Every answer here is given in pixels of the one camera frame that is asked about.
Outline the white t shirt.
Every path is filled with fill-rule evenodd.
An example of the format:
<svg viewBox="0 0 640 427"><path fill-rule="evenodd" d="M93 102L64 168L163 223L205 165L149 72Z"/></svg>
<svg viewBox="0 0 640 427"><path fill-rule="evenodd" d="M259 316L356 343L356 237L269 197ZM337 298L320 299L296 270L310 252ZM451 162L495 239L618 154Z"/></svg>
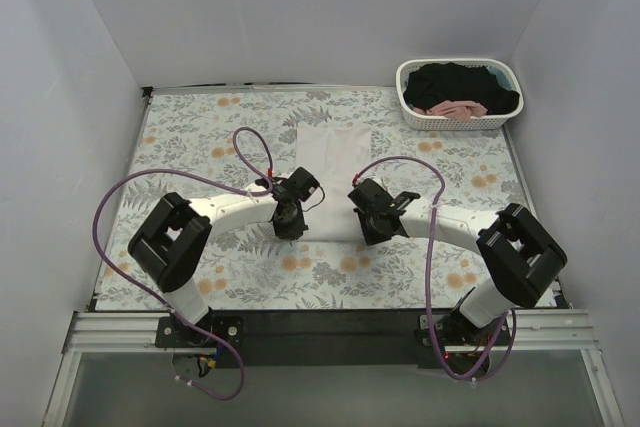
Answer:
<svg viewBox="0 0 640 427"><path fill-rule="evenodd" d="M297 127L296 163L320 183L324 201L304 214L310 241L357 242L362 239L354 204L348 198L352 179L371 162L372 128L300 124Z"/></svg>

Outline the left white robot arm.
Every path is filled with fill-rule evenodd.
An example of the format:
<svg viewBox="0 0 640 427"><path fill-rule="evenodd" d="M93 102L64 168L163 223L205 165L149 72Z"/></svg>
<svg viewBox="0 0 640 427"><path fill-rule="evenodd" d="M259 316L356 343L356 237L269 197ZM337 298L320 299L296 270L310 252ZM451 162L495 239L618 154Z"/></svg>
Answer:
<svg viewBox="0 0 640 427"><path fill-rule="evenodd" d="M287 177L259 179L241 194L188 200L171 192L160 199L129 241L128 253L182 318L178 334L188 345L203 346L213 333L210 307L194 280L208 241L260 223L271 224L278 239L297 240L308 230L303 203L322 190L298 168Z"/></svg>

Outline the floral table mat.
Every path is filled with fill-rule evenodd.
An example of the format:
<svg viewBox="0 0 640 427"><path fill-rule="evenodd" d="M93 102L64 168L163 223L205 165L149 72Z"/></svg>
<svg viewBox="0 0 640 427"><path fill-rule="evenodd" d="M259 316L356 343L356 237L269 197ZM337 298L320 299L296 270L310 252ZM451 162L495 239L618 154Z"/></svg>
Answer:
<svg viewBox="0 0 640 427"><path fill-rule="evenodd" d="M524 203L511 151L499 130L418 131L405 122L392 88L240 91L155 95L121 200L106 267L96 289L101 311L155 310L150 278L127 244L166 193L213 194L210 180L234 187L257 171L295 166L297 127L367 124L371 157L391 193L440 194L446 205L499 210ZM278 240L267 224L212 238L195 279L209 304L222 309L420 308L431 293L450 308L487 278L482 259L444 243L426 263L422 239L316 242L305 234Z"/></svg>

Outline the black garment in basket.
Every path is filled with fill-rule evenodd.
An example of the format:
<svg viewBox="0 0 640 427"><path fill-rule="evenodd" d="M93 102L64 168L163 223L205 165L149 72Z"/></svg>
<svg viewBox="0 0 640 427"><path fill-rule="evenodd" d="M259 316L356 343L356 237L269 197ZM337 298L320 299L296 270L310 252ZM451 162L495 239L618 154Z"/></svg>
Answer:
<svg viewBox="0 0 640 427"><path fill-rule="evenodd" d="M503 89L486 67L449 62L426 64L411 72L403 99L410 108L422 109L447 100L469 100L482 104L486 115L506 115L518 107L520 94Z"/></svg>

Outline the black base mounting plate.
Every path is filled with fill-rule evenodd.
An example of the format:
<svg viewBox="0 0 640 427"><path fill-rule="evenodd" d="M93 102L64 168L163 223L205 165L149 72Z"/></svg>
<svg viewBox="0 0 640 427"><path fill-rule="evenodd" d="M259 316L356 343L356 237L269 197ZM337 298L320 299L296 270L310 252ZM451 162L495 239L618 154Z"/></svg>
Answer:
<svg viewBox="0 0 640 427"><path fill-rule="evenodd" d="M198 326L231 344L252 367L439 367L422 309L231 310L212 313Z"/></svg>

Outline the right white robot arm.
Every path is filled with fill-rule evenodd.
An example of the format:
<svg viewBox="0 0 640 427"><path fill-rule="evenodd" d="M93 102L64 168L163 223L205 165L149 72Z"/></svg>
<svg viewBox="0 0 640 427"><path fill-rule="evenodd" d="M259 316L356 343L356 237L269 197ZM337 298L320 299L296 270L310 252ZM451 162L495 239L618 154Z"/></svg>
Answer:
<svg viewBox="0 0 640 427"><path fill-rule="evenodd" d="M413 192L393 197L371 178L357 183L348 198L368 245L397 236L432 238L482 257L490 279L450 314L453 334L464 344L479 342L511 308L535 307L567 264L564 250L521 204L497 212L436 207Z"/></svg>

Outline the white plastic laundry basket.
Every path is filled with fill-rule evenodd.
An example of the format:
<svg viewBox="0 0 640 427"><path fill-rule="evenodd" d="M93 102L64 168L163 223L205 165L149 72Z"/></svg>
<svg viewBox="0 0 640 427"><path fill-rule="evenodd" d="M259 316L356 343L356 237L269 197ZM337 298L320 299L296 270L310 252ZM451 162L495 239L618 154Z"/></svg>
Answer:
<svg viewBox="0 0 640 427"><path fill-rule="evenodd" d="M493 59L416 59L395 75L403 118L417 130L488 130L524 108L513 71Z"/></svg>

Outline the blue garment in basket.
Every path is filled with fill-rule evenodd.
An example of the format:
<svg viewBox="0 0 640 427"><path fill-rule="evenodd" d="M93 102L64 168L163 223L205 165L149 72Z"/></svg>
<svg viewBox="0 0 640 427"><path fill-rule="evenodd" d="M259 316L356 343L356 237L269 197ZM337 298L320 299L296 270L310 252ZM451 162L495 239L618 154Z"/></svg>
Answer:
<svg viewBox="0 0 640 427"><path fill-rule="evenodd" d="M512 90L510 77L501 69L491 69L490 72L496 78L497 83L506 90Z"/></svg>

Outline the pink garment in basket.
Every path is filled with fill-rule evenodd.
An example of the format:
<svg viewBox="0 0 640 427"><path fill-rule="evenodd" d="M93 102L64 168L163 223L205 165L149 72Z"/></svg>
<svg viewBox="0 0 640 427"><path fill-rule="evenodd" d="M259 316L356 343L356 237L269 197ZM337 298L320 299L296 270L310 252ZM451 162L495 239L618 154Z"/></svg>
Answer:
<svg viewBox="0 0 640 427"><path fill-rule="evenodd" d="M423 116L439 116L458 122L470 122L487 114L487 109L474 101L443 101L429 109L412 107L411 110Z"/></svg>

